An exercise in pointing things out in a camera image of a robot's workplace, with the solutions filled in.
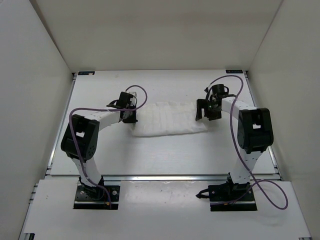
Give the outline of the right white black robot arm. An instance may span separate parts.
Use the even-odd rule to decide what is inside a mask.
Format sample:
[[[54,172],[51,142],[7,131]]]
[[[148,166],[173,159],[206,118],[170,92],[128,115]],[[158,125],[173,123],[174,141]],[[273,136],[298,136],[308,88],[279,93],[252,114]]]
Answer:
[[[243,192],[240,185],[250,182],[257,160],[274,142],[272,120],[268,108],[251,106],[236,99],[234,94],[196,100],[196,121],[203,117],[209,121],[219,120],[222,112],[229,114],[231,137],[238,155],[235,167],[229,173],[232,183],[224,187],[224,195],[229,200],[236,200]]]

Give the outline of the white pleated skirt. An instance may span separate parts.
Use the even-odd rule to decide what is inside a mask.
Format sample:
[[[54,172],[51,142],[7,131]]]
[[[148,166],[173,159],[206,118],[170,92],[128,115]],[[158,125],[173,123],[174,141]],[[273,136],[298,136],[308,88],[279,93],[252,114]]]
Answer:
[[[156,102],[137,111],[137,123],[131,127],[134,137],[158,137],[206,132],[208,125],[196,121],[193,102]]]

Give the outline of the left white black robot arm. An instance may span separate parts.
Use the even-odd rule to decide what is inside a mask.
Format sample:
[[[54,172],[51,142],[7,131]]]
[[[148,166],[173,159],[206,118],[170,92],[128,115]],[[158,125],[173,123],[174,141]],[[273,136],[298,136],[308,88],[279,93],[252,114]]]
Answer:
[[[104,195],[103,177],[97,169],[94,155],[99,132],[113,124],[135,124],[137,120],[137,93],[120,93],[104,109],[91,109],[87,115],[73,114],[61,141],[61,150],[72,159],[79,172],[79,180],[87,187],[93,199]]]

